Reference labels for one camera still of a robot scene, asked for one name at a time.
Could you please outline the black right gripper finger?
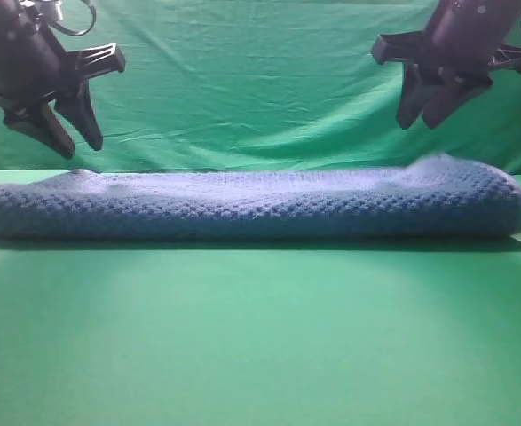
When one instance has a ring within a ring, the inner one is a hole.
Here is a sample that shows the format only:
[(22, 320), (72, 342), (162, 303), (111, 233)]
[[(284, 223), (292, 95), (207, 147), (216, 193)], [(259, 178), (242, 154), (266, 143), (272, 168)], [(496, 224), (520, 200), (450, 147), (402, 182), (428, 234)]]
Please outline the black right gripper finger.
[(443, 86), (426, 104), (422, 120), (430, 129), (437, 128), (457, 109), (490, 89), (490, 78), (456, 78)]
[(402, 88), (396, 120), (407, 130), (421, 116), (430, 128), (437, 128), (446, 120), (442, 107), (442, 95), (446, 89), (445, 69), (406, 63), (403, 65)]

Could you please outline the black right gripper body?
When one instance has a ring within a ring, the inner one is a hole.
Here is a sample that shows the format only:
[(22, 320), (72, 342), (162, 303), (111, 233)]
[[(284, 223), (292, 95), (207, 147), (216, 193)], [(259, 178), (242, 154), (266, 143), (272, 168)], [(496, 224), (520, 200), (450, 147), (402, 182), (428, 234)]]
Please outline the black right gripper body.
[(411, 88), (521, 74), (521, 48), (505, 43), (519, 20), (521, 1), (441, 1), (424, 29), (380, 34), (370, 53), (379, 65), (402, 64)]

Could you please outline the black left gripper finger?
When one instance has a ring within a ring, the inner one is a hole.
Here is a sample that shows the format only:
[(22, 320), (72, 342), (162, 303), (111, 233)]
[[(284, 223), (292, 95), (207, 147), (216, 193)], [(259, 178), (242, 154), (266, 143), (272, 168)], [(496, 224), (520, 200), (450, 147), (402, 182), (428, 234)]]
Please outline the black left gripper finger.
[(44, 144), (67, 160), (75, 153), (75, 142), (48, 103), (36, 103), (23, 108), (5, 108), (4, 125)]
[(59, 94), (55, 110), (82, 135), (94, 151), (102, 149), (104, 137), (94, 113), (88, 82), (79, 82)]

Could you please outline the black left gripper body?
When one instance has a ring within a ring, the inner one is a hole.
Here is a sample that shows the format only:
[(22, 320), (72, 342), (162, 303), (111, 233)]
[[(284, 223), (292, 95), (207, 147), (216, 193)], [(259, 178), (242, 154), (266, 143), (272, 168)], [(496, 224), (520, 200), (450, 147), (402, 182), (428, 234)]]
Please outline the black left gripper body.
[(0, 1), (0, 107), (56, 102), (79, 82), (125, 71), (116, 43), (67, 51), (42, 1)]

